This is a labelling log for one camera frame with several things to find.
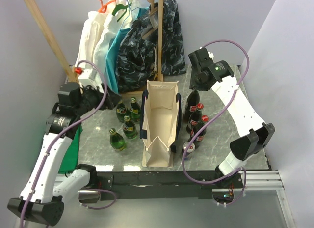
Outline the green glass bottle yellow label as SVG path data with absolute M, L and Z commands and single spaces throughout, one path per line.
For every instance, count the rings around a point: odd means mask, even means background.
M 131 114 L 131 119 L 134 122 L 139 122 L 141 117 L 141 106 L 137 102 L 135 97 L 131 98 L 131 103 L 129 107 L 129 112 Z

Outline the beige canvas tote bag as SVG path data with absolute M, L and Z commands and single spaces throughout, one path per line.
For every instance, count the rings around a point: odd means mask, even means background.
M 144 149 L 142 166 L 173 167 L 175 141 L 182 123 L 178 82 L 147 81 L 142 93 L 140 138 Z

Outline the dark cola bottle red cap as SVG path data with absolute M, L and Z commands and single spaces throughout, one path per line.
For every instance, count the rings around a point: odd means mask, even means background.
M 193 90 L 186 101 L 186 105 L 184 107 L 183 120 L 184 122 L 188 122 L 192 113 L 196 111 L 197 105 L 200 103 L 200 95 L 199 91 Z

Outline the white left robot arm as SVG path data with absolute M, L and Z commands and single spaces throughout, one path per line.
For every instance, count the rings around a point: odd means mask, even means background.
M 32 174 L 20 195 L 11 198 L 7 208 L 25 221 L 55 226 L 61 219 L 65 203 L 78 190 L 99 188 L 95 166 L 78 164 L 71 175 L 58 186 L 55 181 L 62 160 L 80 128 L 83 115 L 90 117 L 98 110 L 113 110 L 122 97 L 105 85 L 80 87 L 76 82 L 63 84 L 52 114 L 46 121 L 41 152 Z

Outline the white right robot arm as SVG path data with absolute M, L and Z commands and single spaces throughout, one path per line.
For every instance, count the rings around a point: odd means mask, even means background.
M 192 65 L 190 89 L 212 90 L 237 127 L 239 138 L 230 143 L 230 153 L 216 168 L 216 185 L 226 188 L 232 182 L 232 173 L 267 146 L 275 127 L 272 123 L 265 123 L 250 105 L 227 62 L 214 62 L 206 48 L 188 56 Z

